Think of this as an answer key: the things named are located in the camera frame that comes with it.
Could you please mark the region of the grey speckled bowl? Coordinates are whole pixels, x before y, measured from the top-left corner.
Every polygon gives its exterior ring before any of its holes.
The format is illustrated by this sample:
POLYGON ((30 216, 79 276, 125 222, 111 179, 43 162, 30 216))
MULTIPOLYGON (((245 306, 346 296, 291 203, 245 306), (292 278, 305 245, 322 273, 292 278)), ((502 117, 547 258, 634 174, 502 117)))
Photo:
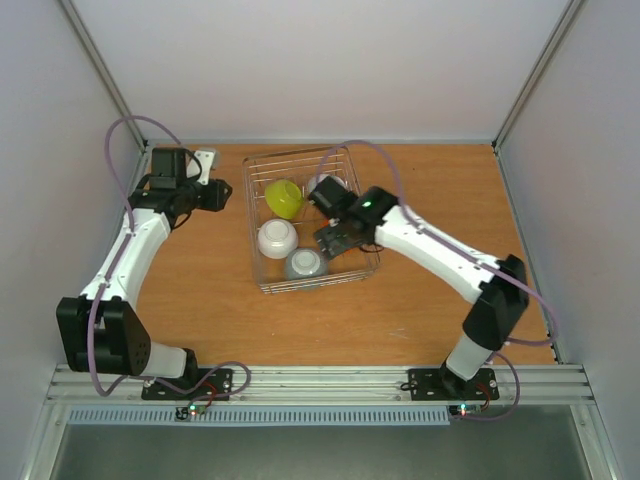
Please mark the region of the grey speckled bowl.
POLYGON ((329 267, 316 249, 298 248, 287 256, 284 271, 287 280, 304 280, 326 275, 329 267))

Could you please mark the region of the white ceramic bowl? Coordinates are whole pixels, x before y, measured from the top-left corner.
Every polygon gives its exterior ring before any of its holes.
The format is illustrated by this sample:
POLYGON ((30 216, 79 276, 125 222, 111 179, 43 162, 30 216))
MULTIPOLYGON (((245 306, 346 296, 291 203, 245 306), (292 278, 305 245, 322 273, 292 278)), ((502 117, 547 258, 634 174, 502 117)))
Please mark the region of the white ceramic bowl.
POLYGON ((336 183, 338 183, 343 188, 346 187, 346 183, 338 176, 322 173, 319 175, 314 175, 309 179, 309 181, 307 182, 307 193, 310 194, 318 186, 319 183, 321 183, 325 178, 328 178, 328 177, 332 178, 336 183))

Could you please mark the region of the green white bowl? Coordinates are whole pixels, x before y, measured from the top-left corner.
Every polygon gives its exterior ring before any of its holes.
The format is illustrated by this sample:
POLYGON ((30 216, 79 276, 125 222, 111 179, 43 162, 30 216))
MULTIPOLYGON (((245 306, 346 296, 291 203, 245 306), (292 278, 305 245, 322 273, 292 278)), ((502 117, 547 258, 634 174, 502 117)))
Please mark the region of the green white bowl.
POLYGON ((279 179, 265 188, 265 200, 271 211, 285 219, 293 219, 304 204, 300 188, 288 179, 279 179))

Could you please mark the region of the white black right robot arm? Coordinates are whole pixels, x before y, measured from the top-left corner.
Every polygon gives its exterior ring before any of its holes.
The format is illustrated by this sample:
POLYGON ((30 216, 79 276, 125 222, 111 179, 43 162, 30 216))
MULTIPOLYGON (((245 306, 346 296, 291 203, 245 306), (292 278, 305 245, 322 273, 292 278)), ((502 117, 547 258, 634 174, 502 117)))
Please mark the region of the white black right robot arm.
POLYGON ((476 385, 478 371, 503 347, 528 308, 523 261, 472 249, 381 187, 358 195, 327 174, 309 184, 309 202, 328 221, 314 234, 327 259, 364 246, 392 250, 439 277, 470 304, 461 337, 441 365, 437 382, 449 398, 467 394, 476 385))

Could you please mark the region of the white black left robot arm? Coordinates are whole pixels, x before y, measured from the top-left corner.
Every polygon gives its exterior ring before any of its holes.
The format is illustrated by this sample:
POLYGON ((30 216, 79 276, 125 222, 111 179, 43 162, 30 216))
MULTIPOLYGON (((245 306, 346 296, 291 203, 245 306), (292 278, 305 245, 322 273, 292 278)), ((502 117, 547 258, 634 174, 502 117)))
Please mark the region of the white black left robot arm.
POLYGON ((144 279, 161 245, 196 210, 224 209, 233 189, 211 178, 215 149, 160 147, 151 170, 127 198, 119 234, 93 280, 64 297, 56 318, 67 363, 75 372, 162 377, 179 398, 195 395, 202 375, 194 354, 151 339, 136 313, 144 279))

